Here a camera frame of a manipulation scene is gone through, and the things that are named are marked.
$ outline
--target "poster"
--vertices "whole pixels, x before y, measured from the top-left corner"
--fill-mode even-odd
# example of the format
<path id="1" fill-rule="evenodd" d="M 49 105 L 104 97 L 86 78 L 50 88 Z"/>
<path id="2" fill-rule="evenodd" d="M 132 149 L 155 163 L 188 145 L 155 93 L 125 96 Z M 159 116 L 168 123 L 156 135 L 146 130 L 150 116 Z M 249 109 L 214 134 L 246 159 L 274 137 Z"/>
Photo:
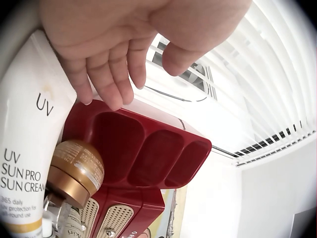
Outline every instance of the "poster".
<path id="1" fill-rule="evenodd" d="M 144 231 L 139 238 L 179 238 L 186 186 L 179 189 L 162 189 L 164 212 Z"/>

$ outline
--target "red organizer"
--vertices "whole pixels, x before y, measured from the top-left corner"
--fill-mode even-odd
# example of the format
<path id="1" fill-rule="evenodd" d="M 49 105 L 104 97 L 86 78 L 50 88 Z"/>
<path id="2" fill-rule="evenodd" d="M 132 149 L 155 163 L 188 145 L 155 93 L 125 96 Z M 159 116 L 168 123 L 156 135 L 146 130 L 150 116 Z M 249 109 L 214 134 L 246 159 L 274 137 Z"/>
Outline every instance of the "red organizer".
<path id="1" fill-rule="evenodd" d="M 98 232 L 104 229 L 101 225 L 111 206 L 123 204 L 133 209 L 133 216 L 116 237 L 130 237 L 130 235 L 138 237 L 165 208 L 159 189 L 125 190 L 103 187 L 92 198 L 99 203 L 100 207 L 92 228 L 91 238 L 96 238 Z"/>
<path id="2" fill-rule="evenodd" d="M 211 142 L 178 118 L 134 100 L 111 111 L 99 100 L 74 105 L 62 140 L 91 143 L 105 166 L 103 185 L 113 188 L 180 188 L 197 173 Z"/>

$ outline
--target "red tray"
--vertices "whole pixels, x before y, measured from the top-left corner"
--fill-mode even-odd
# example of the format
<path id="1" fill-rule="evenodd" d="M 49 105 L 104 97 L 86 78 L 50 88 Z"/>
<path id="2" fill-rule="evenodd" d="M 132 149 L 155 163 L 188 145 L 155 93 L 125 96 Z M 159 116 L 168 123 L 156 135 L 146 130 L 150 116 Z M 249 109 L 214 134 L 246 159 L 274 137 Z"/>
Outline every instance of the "red tray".
<path id="1" fill-rule="evenodd" d="M 134 100 L 112 112 L 99 100 L 72 108 L 62 140 L 80 139 L 99 151 L 103 184 L 116 188 L 180 188 L 197 173 L 211 142 L 185 122 Z"/>

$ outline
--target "white tube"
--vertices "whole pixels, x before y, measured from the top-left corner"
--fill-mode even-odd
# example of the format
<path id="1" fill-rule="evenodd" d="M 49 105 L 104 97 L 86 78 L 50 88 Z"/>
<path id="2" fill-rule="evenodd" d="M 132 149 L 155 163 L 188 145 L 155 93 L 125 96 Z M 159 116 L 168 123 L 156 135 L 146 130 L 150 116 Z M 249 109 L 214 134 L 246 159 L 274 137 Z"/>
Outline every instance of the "white tube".
<path id="1" fill-rule="evenodd" d="M 49 211 L 43 211 L 42 217 L 42 234 L 43 238 L 48 238 L 53 235 L 53 228 L 52 228 L 53 219 L 50 215 Z"/>
<path id="2" fill-rule="evenodd" d="M 14 237 L 42 237 L 49 166 L 75 100 L 44 33 L 36 31 L 0 82 L 0 214 Z"/>

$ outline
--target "beige mesh panel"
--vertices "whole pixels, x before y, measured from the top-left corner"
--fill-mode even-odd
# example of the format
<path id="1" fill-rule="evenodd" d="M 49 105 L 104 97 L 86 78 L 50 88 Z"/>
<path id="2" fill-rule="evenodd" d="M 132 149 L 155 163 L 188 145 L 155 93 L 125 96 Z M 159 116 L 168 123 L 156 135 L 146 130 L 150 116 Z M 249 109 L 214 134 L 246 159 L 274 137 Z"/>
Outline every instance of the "beige mesh panel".
<path id="1" fill-rule="evenodd" d="M 89 198 L 85 208 L 79 210 L 81 221 L 86 226 L 86 230 L 83 231 L 84 238 L 89 238 L 98 210 L 99 204 L 93 198 Z"/>
<path id="2" fill-rule="evenodd" d="M 129 206 L 117 204 L 109 207 L 96 238 L 107 238 L 107 230 L 114 231 L 118 237 L 132 216 L 133 209 Z"/>

